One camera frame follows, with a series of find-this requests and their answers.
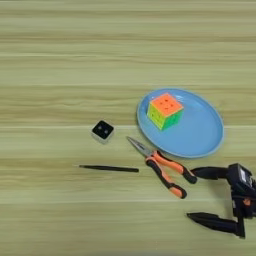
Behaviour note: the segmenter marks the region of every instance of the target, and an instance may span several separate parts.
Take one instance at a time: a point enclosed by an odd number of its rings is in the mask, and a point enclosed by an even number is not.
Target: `yellow cube face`
[[[154,124],[162,130],[166,118],[151,103],[149,105],[147,115]]]

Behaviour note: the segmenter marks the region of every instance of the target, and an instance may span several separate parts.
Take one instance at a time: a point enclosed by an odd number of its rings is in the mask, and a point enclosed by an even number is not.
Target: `wooden table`
[[[255,43],[255,1],[1,0],[0,255],[255,255],[256,220],[240,240],[185,216],[230,218],[225,181],[172,173],[189,193],[178,200],[125,139],[143,141],[143,95],[187,89],[219,110],[226,140],[182,163],[240,162],[256,174]],[[105,146],[90,135],[100,119],[116,128]]]

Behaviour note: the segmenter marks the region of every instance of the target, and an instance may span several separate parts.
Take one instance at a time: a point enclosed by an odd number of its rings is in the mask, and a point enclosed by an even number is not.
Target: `black stick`
[[[138,168],[104,166],[104,165],[77,165],[79,168],[102,170],[102,171],[117,171],[117,172],[139,172]]]

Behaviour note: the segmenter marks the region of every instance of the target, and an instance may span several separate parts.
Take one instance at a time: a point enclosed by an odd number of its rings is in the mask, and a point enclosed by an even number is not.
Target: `orange pliers handle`
[[[187,181],[189,181],[192,184],[195,184],[197,181],[197,178],[193,174],[191,174],[186,167],[184,167],[180,163],[174,162],[164,157],[159,151],[155,151],[151,157],[148,157],[146,159],[146,164],[155,171],[155,173],[162,181],[162,183],[167,187],[167,189],[181,199],[184,199],[187,196],[186,190],[176,185],[159,164],[168,166],[176,170],[177,172],[182,174]]]

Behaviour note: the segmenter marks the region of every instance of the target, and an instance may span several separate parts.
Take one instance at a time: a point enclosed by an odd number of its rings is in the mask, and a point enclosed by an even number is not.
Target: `green cube face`
[[[180,110],[179,112],[167,117],[162,130],[165,130],[171,127],[172,125],[177,124],[182,116],[182,112],[183,110]]]
[[[165,123],[165,117],[152,104],[150,104],[148,108],[148,117],[160,130],[162,130]]]

